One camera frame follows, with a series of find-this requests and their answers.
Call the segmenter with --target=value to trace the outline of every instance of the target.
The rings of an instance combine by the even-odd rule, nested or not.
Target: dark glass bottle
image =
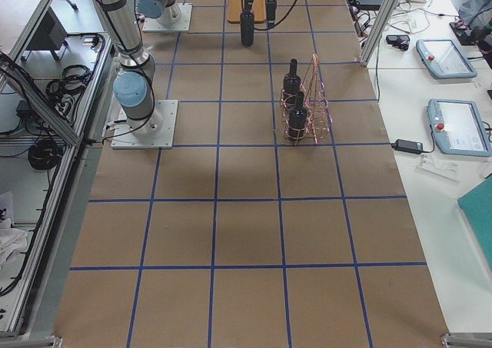
[[[296,74],[298,72],[298,61],[291,59],[291,66],[288,74],[284,76],[284,93],[282,98],[285,107],[291,110],[295,105],[295,96],[301,90],[301,78]]]
[[[304,92],[298,92],[295,96],[295,106],[289,111],[288,136],[291,140],[298,140],[304,136],[308,110],[304,107]]]

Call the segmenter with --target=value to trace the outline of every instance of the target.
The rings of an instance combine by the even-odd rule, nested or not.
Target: blue-framed tablet
[[[477,71],[451,39],[419,39],[415,46],[433,77],[474,78]]]
[[[427,107],[434,141],[444,154],[492,157],[492,148],[473,101],[434,99]]]

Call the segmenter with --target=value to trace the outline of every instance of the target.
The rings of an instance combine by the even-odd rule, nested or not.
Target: white mounting plate
[[[193,4],[178,4],[178,6],[181,9],[181,19],[179,22],[174,23],[172,27],[166,27],[157,23],[155,19],[145,18],[142,31],[146,33],[177,33],[179,31],[189,31]]]
[[[137,135],[128,133],[121,137],[112,138],[111,147],[119,148],[172,148],[175,137],[176,116],[178,115],[178,100],[156,100],[155,110],[163,117],[162,128],[157,132]],[[118,119],[126,119],[123,109]],[[130,131],[126,124],[118,125],[115,135]]]

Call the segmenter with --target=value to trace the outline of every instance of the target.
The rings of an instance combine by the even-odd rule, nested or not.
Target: white desk surface
[[[404,10],[409,9],[409,4],[402,4],[401,7]],[[425,8],[429,12],[445,15],[457,15],[457,11],[454,8],[450,0],[432,0],[427,4],[421,4],[412,2],[411,10]],[[402,31],[398,31],[386,26],[384,29],[379,46],[379,65],[378,68],[426,68],[421,60],[421,57],[415,50],[415,44],[418,39],[429,38],[446,38],[456,40],[456,36],[451,30],[449,23],[454,21],[452,16],[438,17],[429,13],[425,13],[422,10],[415,10],[408,13],[402,13],[400,9],[394,11],[394,16],[390,19],[389,23],[404,29],[405,31],[417,32],[410,35],[410,47],[408,51],[400,51],[386,43],[387,35],[404,35]],[[469,57],[481,56],[477,46],[461,46],[464,54]],[[480,69],[490,69],[485,60],[476,60],[471,63],[479,72]],[[376,65],[376,51],[374,51],[370,61],[369,68],[374,68]]]
[[[51,0],[0,0],[0,49],[16,59]]]
[[[370,70],[374,80],[374,70]],[[492,71],[481,72],[469,83],[442,83],[424,69],[387,69],[378,72],[380,107],[391,141],[421,141],[432,148],[426,106],[431,98],[477,102],[480,115],[492,121],[492,101],[486,88]],[[438,167],[458,165],[460,183],[417,168],[420,157],[395,152],[437,297],[451,332],[492,332],[492,277],[474,243],[457,199],[476,187],[487,158],[431,154]]]

